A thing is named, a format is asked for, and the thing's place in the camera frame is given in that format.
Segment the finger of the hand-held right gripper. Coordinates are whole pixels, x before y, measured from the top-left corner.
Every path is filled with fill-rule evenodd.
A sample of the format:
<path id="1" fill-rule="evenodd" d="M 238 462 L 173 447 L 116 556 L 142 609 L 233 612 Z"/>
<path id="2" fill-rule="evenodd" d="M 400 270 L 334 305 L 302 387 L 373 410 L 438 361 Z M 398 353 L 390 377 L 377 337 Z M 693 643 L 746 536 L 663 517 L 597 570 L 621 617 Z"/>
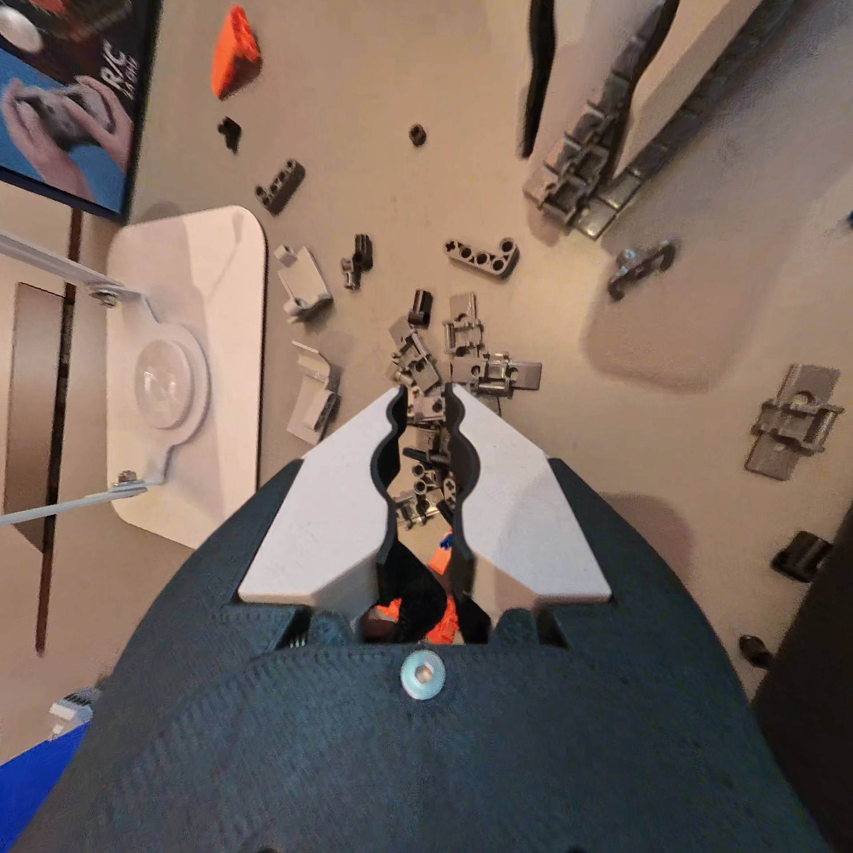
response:
<path id="1" fill-rule="evenodd" d="M 631 93 L 616 174 L 626 171 L 741 28 L 739 1 L 681 1 Z"/>
<path id="2" fill-rule="evenodd" d="M 521 115 L 519 155 L 522 159 L 528 159 L 535 147 L 556 53 L 556 40 L 555 1 L 530 1 L 527 18 L 530 76 Z"/>

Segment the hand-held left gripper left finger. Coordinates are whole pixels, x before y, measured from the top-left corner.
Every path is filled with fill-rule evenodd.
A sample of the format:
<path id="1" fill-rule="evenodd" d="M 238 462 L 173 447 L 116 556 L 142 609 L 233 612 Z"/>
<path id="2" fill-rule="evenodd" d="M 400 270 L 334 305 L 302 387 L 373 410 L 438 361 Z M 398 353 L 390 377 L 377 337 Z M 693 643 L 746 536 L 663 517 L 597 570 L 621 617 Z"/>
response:
<path id="1" fill-rule="evenodd" d="M 408 391 L 389 390 L 300 460 L 238 587 L 242 602 L 306 606 L 357 622 L 379 601 L 378 561 L 397 538 Z"/>

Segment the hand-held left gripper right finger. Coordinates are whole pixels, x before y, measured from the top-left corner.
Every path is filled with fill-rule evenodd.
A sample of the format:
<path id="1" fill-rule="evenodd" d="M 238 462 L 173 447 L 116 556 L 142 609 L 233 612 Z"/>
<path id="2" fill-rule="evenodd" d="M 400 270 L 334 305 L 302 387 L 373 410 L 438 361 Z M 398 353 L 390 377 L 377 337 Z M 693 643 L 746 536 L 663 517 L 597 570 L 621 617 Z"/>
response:
<path id="1" fill-rule="evenodd" d="M 509 611 L 604 604 L 613 592 L 545 452 L 455 383 L 445 391 L 457 486 L 449 577 L 496 625 Z"/>

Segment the grey clip plate assembly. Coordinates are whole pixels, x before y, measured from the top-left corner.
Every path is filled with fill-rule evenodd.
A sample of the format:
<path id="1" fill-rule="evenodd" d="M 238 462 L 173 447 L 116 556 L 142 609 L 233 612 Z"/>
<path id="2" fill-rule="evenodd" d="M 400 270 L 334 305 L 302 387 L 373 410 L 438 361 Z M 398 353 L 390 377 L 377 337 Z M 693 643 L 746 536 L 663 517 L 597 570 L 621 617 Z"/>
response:
<path id="1" fill-rule="evenodd" d="M 592 45 L 580 47 L 591 59 L 583 102 L 571 92 L 579 83 L 568 62 L 568 2 L 555 2 L 556 53 L 534 150 L 522 191 L 540 218 L 552 228 L 574 230 L 599 240 L 642 189 L 650 184 L 698 136 L 717 105 L 782 28 L 797 2 L 741 3 L 741 28 L 699 80 L 686 101 L 653 140 L 616 174 L 630 97 L 653 51 L 666 36 L 678 2 L 591 2 L 593 28 L 611 33 L 601 51 L 611 60 L 606 68 Z"/>

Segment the grey plate with clips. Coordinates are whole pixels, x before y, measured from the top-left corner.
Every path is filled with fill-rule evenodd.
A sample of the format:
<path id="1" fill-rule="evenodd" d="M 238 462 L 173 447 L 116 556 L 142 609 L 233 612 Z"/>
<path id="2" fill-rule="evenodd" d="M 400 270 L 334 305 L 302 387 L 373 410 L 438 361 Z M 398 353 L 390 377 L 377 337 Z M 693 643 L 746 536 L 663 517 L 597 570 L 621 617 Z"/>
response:
<path id="1" fill-rule="evenodd" d="M 840 376 L 837 368 L 792 364 L 775 396 L 762 403 L 744 469 L 786 482 L 801 460 L 823 453 L 845 411 L 832 402 Z"/>

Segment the blue plastic bin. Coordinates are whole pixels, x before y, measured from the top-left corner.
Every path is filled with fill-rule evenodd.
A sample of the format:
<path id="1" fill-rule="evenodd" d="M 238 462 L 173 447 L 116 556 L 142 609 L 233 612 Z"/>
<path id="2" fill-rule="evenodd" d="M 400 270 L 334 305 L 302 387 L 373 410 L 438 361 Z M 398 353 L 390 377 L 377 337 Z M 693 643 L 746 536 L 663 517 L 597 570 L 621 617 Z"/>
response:
<path id="1" fill-rule="evenodd" d="M 58 783 L 90 728 L 87 722 L 1 766 L 1 851 L 10 851 Z"/>

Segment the pale grey angled panel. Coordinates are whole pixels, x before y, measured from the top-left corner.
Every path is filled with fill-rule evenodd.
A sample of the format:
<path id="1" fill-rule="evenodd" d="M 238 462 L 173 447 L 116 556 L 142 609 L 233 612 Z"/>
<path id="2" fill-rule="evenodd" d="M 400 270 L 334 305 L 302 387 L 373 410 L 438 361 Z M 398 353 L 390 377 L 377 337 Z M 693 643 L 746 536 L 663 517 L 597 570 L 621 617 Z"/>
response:
<path id="1" fill-rule="evenodd" d="M 292 344 L 297 350 L 301 384 L 287 431 L 315 447 L 323 439 L 339 401 L 339 376 L 319 350 L 296 340 Z"/>

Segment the pile of grey clip plates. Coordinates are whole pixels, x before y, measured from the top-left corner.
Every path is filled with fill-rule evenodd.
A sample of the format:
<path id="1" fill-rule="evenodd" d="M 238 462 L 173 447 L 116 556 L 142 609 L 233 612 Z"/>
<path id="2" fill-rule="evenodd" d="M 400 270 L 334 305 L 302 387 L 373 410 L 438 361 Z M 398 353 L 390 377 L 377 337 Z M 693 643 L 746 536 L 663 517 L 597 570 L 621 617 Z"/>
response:
<path id="1" fill-rule="evenodd" d="M 450 298 L 450 316 L 442 324 L 443 353 L 449 357 L 450 380 L 475 397 L 495 404 L 516 391 L 536 391 L 542 364 L 517 360 L 485 346 L 485 326 L 478 315 L 474 292 Z M 391 358 L 392 377 L 408 394 L 407 424 L 414 444 L 402 449 L 411 461 L 412 487 L 395 498 L 399 526 L 408 530 L 439 516 L 453 521 L 455 476 L 450 466 L 450 433 L 446 426 L 446 399 L 438 361 L 408 316 L 390 328 L 396 351 Z"/>

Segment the grey perforated beam assembly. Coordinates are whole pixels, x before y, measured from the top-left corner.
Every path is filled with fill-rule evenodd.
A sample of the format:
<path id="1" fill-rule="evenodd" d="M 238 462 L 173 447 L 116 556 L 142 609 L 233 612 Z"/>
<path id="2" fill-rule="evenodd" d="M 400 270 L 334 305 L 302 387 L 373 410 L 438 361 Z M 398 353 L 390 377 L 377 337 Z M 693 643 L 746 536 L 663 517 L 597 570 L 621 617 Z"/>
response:
<path id="1" fill-rule="evenodd" d="M 504 281 L 513 273 L 520 257 L 518 244 L 512 238 L 503 238 L 494 250 L 450 239 L 444 241 L 443 251 L 452 263 L 497 281 Z"/>

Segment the pale blue book stand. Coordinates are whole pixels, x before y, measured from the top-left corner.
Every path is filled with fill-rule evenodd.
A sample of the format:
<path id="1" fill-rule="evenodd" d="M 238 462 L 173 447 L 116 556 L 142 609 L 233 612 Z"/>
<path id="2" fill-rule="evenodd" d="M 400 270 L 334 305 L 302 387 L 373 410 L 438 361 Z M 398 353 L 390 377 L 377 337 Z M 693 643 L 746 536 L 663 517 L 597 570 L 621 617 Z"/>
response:
<path id="1" fill-rule="evenodd" d="M 207 415 L 210 373 L 196 337 L 180 324 L 159 321 L 146 293 L 101 272 L 7 232 L 1 234 L 1 251 L 84 288 L 103 306 L 119 310 L 118 337 L 108 347 L 119 378 L 108 381 L 108 412 L 128 419 L 147 456 L 142 476 L 121 472 L 106 491 L 4 514 L 1 526 L 116 502 L 164 485 L 173 450 L 194 436 Z"/>

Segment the grey forked connector piece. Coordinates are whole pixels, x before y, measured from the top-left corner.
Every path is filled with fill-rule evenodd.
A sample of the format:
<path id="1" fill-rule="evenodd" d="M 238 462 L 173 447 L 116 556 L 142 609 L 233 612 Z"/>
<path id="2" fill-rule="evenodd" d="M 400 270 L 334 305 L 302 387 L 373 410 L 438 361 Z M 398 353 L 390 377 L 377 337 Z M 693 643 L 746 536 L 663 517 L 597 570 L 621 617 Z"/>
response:
<path id="1" fill-rule="evenodd" d="M 640 280 L 651 274 L 667 271 L 675 262 L 676 256 L 677 244 L 673 240 L 663 240 L 645 250 L 623 250 L 616 261 L 617 269 L 606 286 L 610 300 L 620 301 L 627 290 Z"/>

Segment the pale curved panel with pins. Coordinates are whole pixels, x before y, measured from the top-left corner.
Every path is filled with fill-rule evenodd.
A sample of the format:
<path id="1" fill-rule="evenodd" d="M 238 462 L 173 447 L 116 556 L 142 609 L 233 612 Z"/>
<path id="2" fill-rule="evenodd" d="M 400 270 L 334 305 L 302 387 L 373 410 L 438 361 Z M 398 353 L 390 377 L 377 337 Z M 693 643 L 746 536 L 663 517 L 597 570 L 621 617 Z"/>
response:
<path id="1" fill-rule="evenodd" d="M 309 248 L 294 250 L 281 245 L 274 256 L 281 265 L 278 276 L 286 294 L 283 310 L 289 324 L 305 323 L 334 302 Z"/>

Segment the black and grey connector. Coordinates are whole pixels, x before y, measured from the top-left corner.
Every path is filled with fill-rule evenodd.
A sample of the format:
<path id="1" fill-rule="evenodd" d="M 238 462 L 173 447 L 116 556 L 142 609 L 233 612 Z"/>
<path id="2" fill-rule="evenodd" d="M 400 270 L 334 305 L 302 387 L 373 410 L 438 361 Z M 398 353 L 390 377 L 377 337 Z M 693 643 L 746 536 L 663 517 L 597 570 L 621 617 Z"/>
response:
<path id="1" fill-rule="evenodd" d="M 369 235 L 361 233 L 354 237 L 352 254 L 340 261 L 340 269 L 344 276 L 346 289 L 355 291 L 360 288 L 363 275 L 373 268 L 374 252 Z"/>

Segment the white rounded tray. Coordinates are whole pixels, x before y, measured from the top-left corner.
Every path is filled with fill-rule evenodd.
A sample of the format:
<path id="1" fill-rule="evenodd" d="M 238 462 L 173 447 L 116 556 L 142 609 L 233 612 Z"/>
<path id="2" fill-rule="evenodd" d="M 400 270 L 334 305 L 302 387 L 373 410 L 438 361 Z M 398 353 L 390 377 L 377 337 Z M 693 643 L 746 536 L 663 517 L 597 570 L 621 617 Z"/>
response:
<path id="1" fill-rule="evenodd" d="M 176 447 L 167 479 L 141 496 L 118 500 L 116 513 L 191 549 L 198 548 L 259 484 L 263 328 L 268 245 L 243 207 L 220 207 L 122 228 L 112 239 L 107 275 L 148 295 L 157 319 L 180 324 L 205 352 L 207 415 Z M 120 330 L 118 309 L 106 326 L 108 480 L 142 476 L 147 456 L 126 417 L 108 412 L 108 381 L 119 378 L 108 347 Z"/>

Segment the black square connector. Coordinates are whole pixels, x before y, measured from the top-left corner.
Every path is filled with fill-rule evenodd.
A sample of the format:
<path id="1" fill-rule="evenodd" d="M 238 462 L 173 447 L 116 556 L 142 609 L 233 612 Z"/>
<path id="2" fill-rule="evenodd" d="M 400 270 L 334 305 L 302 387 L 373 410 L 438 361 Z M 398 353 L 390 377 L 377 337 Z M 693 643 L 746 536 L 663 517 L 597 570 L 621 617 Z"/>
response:
<path id="1" fill-rule="evenodd" d="M 833 543 L 800 530 L 770 561 L 779 574 L 801 583 L 812 583 L 833 550 Z"/>

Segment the grey angled holed beam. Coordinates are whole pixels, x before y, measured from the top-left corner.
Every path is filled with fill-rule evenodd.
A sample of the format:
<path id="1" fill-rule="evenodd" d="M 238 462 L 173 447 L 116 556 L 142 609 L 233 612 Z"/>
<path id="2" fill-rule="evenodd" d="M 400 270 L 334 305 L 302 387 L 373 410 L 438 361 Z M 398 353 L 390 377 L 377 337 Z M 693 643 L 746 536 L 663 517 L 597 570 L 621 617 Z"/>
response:
<path id="1" fill-rule="evenodd" d="M 277 217 L 293 198 L 304 177 L 304 165 L 295 159 L 288 159 L 268 185 L 255 187 L 254 195 L 272 217 Z"/>

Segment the orange plastic wedge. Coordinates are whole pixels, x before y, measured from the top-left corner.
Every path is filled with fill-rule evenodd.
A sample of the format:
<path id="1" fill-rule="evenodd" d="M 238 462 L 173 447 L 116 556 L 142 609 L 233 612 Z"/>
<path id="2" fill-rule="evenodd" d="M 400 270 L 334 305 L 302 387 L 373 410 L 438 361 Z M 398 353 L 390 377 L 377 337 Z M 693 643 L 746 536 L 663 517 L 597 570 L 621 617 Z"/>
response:
<path id="1" fill-rule="evenodd" d="M 263 59 L 245 9 L 231 4 L 211 61 L 211 90 L 220 101 L 255 80 Z"/>

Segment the pale grey toothed piece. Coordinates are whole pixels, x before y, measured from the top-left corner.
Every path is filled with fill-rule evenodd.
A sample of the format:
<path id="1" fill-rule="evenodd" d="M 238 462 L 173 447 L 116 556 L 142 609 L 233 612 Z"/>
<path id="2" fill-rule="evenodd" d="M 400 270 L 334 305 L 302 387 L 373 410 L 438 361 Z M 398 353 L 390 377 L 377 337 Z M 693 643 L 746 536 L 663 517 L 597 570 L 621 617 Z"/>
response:
<path id="1" fill-rule="evenodd" d="M 88 725 L 93 717 L 94 705 L 100 697 L 101 689 L 89 687 L 54 702 L 48 710 L 51 722 L 50 739 L 54 740 Z"/>

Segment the black dimpled foam pad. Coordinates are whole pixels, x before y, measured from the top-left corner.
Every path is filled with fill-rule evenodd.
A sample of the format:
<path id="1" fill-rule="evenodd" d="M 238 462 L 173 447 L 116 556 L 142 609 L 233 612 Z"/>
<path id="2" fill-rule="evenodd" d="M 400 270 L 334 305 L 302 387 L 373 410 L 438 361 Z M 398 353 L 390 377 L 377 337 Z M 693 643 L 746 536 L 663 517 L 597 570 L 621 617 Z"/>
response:
<path id="1" fill-rule="evenodd" d="M 752 699 L 827 844 L 852 850 L 852 510 Z"/>

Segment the toy set cardboard box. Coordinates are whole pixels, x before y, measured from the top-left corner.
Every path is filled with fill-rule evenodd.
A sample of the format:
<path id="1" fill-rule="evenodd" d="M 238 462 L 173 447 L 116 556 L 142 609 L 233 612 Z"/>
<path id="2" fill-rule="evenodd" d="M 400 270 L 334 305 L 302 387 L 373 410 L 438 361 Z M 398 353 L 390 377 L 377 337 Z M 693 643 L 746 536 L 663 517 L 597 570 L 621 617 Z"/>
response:
<path id="1" fill-rule="evenodd" d="M 1 3 L 2 183 L 128 219 L 162 5 Z"/>

